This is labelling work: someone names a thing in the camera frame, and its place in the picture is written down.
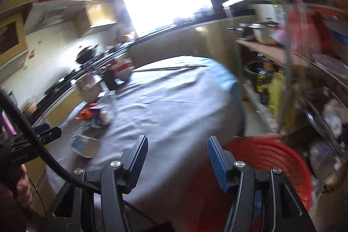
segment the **thin black wire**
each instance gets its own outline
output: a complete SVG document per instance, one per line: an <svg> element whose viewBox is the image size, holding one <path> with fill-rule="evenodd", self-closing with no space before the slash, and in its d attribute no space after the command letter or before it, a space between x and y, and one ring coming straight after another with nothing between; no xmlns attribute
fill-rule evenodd
<svg viewBox="0 0 348 232"><path fill-rule="evenodd" d="M30 179L30 177L29 177L29 176L28 176L28 178L29 178L30 183L33 185L33 187L34 187L34 189L35 189L36 193L37 193L37 194L38 194L38 196L39 196L39 199L40 199L40 201L41 201L42 208L43 208L43 211L44 211L44 215L46 215L46 209L45 209L45 205L44 205L44 202L42 201L42 198L41 198L41 196L40 196L40 194L39 194L39 192L38 192L38 189L36 188L36 186L34 185L33 181Z"/></svg>
<svg viewBox="0 0 348 232"><path fill-rule="evenodd" d="M134 205L130 204L129 202L123 200L123 203L125 204L125 206L128 206L129 208L131 208L132 210L136 211L138 214L140 214L141 216L145 217L147 220L149 220L153 225L157 225L157 222L154 221L154 219L152 219L151 217L147 216L145 213L143 213L140 209L136 208Z"/></svg>

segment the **dark bottle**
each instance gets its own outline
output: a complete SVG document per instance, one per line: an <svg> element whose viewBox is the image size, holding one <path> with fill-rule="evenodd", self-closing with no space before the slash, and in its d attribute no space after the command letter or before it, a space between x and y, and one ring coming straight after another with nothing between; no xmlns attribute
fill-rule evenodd
<svg viewBox="0 0 348 232"><path fill-rule="evenodd" d="M268 59L264 59L263 68L260 70L257 76L256 90L260 96L260 102L264 105L268 104L268 84L271 81L273 73L272 62Z"/></svg>

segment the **human hand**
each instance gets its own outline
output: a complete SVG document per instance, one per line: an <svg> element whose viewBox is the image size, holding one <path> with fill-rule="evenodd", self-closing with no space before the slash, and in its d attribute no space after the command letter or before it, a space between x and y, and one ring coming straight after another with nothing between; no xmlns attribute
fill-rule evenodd
<svg viewBox="0 0 348 232"><path fill-rule="evenodd" d="M33 197L31 195L31 186L29 184L29 177L27 175L27 169L24 164L20 167L22 175L17 183L17 197L16 201L23 207L27 208L30 206Z"/></svg>

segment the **black cable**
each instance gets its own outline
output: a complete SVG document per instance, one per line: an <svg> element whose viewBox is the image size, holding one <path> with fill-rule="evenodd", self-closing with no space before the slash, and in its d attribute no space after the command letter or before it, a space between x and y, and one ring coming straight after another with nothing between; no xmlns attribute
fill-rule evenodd
<svg viewBox="0 0 348 232"><path fill-rule="evenodd" d="M41 159L61 178L78 188L89 190L93 193L100 194L100 188L89 184L85 181L79 180L69 172L67 172L47 151L44 144L41 143L37 134L30 126L27 119L20 112L18 107L13 103L10 97L0 89L0 107L9 115L14 123L18 126L23 136L32 144L38 152Z"/></svg>
<svg viewBox="0 0 348 232"><path fill-rule="evenodd" d="M125 206L128 206L129 208L131 208L132 210L136 211L138 214L140 214L141 216L145 217L147 220L149 220L153 225L157 225L157 222L154 221L154 219L152 219L151 217L147 216L145 213L143 213L140 209L136 208L134 205L130 204L129 202L123 200L123 203Z"/></svg>
<svg viewBox="0 0 348 232"><path fill-rule="evenodd" d="M45 216L45 215L46 215L46 209L45 209L44 202L42 201L42 198L41 198L41 196L40 196L40 194L39 194L39 192L38 192L38 189L37 189L37 188L36 188L36 186L34 185L33 181L30 179L30 177L29 177L29 176L28 176L28 178L29 178L30 183L33 185L33 187L34 187L34 189L35 189L36 193L37 193L37 194L38 194L38 196L39 196L39 199L40 199L40 201L41 201L42 208L43 208L43 211L44 211L44 216Z"/></svg>

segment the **tablecloth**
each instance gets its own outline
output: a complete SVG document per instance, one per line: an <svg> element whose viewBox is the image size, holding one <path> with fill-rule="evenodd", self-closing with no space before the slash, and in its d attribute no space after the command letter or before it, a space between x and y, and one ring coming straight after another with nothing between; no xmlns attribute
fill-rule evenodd
<svg viewBox="0 0 348 232"><path fill-rule="evenodd" d="M118 160L140 135L146 135L149 150L138 184L124 199L159 222L180 210L190 178L208 161L208 137L217 136L226 145L234 135L242 135L245 127L240 83L220 63L183 56L139 69L181 65L206 67L136 72L120 86L115 95L115 118L100 138L93 159L80 157L70 147L74 129L80 124L74 117L84 103L60 126L62 136L50 144L49 150L69 172L75 168L90 171ZM46 172L53 191L58 193L64 180L50 168ZM98 211L100 200L95 200Z"/></svg>

